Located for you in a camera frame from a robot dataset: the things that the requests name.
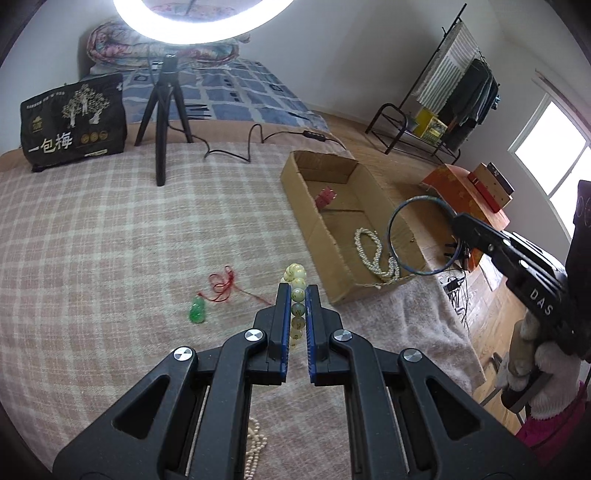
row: gloved hand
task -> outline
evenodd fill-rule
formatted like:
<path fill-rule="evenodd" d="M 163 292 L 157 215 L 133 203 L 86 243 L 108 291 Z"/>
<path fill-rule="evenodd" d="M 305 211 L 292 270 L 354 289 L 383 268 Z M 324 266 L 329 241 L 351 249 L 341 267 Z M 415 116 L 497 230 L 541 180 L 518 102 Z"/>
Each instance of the gloved hand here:
<path fill-rule="evenodd" d="M 529 404 L 531 417 L 550 419 L 563 412 L 578 396 L 581 360 L 576 355 L 566 355 L 555 342 L 544 342 L 534 351 L 532 341 L 538 336 L 540 324 L 527 312 L 518 322 L 508 352 L 495 381 L 496 388 L 509 387 L 522 391 L 529 380 L 534 363 L 542 372 L 552 374 L 549 382 L 533 397 Z"/>

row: blue bangle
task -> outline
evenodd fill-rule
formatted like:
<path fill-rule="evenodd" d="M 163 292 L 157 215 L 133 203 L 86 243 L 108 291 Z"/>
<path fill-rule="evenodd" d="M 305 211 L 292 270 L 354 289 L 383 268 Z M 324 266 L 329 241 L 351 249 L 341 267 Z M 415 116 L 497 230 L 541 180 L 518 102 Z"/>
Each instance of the blue bangle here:
<path fill-rule="evenodd" d="M 406 271 L 409 271 L 410 273 L 414 273 L 415 275 L 436 275 L 438 273 L 446 271 L 460 257 L 460 252 L 462 251 L 462 242 L 460 241 L 460 239 L 457 239 L 456 251 L 454 252 L 453 256 L 449 259 L 449 261 L 445 264 L 445 266 L 442 268 L 438 268 L 437 270 L 430 271 L 430 272 L 423 272 L 423 271 L 415 270 L 413 267 L 410 267 L 410 266 L 402 263 L 400 261 L 400 259 L 398 258 L 398 255 L 396 254 L 396 251 L 394 250 L 394 247 L 392 246 L 392 241 L 390 239 L 390 235 L 392 233 L 392 224 L 394 223 L 394 219 L 396 218 L 398 212 L 400 210 L 402 210 L 404 207 L 406 207 L 406 205 L 408 205 L 409 203 L 417 202 L 419 200 L 428 200 L 429 202 L 437 203 L 438 205 L 443 207 L 443 209 L 449 214 L 450 219 L 453 219 L 457 215 L 455 210 L 447 202 L 444 202 L 443 200 L 441 200 L 437 197 L 432 197 L 430 195 L 419 195 L 417 197 L 413 197 L 411 199 L 408 199 L 408 200 L 402 202 L 400 205 L 398 205 L 398 207 L 394 210 L 392 217 L 390 218 L 390 223 L 388 224 L 388 229 L 386 230 L 386 245 L 388 245 L 388 248 L 390 250 L 390 254 L 394 257 L 394 260 L 396 260 L 398 265 L 400 265 Z"/>

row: window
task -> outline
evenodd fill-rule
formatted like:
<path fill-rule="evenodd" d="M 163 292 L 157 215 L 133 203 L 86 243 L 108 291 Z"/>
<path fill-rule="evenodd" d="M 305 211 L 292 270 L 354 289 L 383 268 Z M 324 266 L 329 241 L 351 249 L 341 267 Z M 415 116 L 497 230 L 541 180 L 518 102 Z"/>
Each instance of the window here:
<path fill-rule="evenodd" d="M 509 149 L 530 171 L 573 235 L 579 180 L 591 180 L 589 136 L 546 95 Z"/>

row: ring light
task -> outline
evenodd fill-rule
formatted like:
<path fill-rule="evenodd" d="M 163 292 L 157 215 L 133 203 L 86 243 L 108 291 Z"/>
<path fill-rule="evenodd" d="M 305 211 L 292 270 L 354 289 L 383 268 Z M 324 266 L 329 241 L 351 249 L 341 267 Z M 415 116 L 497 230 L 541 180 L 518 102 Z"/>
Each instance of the ring light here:
<path fill-rule="evenodd" d="M 142 0 L 113 0 L 121 18 L 142 35 L 164 43 L 211 43 L 249 32 L 279 15 L 293 0 L 261 0 L 232 17 L 211 22 L 187 22 L 164 18 Z"/>

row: black bag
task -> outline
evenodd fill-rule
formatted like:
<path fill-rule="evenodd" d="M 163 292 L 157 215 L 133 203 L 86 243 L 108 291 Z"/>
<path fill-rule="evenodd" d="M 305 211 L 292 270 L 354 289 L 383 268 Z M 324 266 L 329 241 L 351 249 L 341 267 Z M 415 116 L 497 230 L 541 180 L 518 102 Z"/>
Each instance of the black bag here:
<path fill-rule="evenodd" d="M 121 153 L 127 139 L 123 75 L 65 85 L 21 104 L 21 144 L 33 171 Z"/>

